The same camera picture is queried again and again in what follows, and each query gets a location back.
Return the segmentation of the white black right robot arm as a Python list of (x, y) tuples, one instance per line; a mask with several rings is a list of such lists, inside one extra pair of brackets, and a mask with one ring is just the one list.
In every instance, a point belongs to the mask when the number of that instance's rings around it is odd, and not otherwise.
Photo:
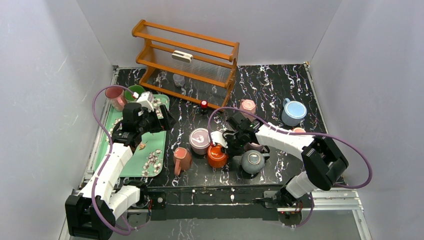
[(301, 197), (314, 190), (330, 190), (348, 168), (349, 163), (334, 140), (327, 136), (296, 134), (264, 120), (250, 120), (237, 112), (227, 120), (231, 129), (212, 134), (212, 142), (223, 152), (240, 156), (247, 144), (273, 147), (303, 162), (304, 171), (292, 177), (272, 196), (262, 199), (274, 206), (293, 206)]

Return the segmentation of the orange mug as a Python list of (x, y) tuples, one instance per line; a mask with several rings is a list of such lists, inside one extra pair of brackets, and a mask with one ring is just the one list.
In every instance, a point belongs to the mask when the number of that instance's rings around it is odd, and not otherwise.
[(228, 162), (228, 155), (222, 152), (221, 145), (210, 145), (207, 150), (207, 162), (212, 168), (222, 168)]

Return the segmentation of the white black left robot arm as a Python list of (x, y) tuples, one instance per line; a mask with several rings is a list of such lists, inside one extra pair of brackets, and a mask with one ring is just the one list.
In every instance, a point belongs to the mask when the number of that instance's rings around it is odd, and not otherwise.
[(147, 186), (131, 180), (114, 193), (115, 184), (142, 142), (142, 136), (170, 131), (175, 123), (165, 104), (147, 107), (145, 103), (131, 102), (125, 105), (120, 121), (108, 136), (108, 152), (100, 165), (82, 190), (65, 201), (71, 236), (108, 240), (114, 232), (121, 235), (132, 232), (131, 226), (118, 227), (116, 221), (132, 205), (147, 203)]

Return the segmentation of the mauve mug behind arm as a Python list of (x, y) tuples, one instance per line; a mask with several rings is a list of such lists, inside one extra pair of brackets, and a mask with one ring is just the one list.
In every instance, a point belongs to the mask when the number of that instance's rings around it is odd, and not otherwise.
[(255, 150), (255, 151), (258, 151), (258, 152), (262, 152), (264, 150), (264, 148), (265, 148), (265, 146), (263, 144), (257, 144), (257, 143), (254, 143), (254, 142), (248, 143), (245, 146), (246, 151)]

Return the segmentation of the pink ghost pattern mug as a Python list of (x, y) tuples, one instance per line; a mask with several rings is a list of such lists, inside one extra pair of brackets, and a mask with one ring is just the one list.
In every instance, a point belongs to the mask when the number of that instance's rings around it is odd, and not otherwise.
[(105, 90), (105, 96), (113, 106), (113, 108), (119, 112), (122, 112), (127, 100), (124, 96), (125, 90), (119, 86), (111, 86)]

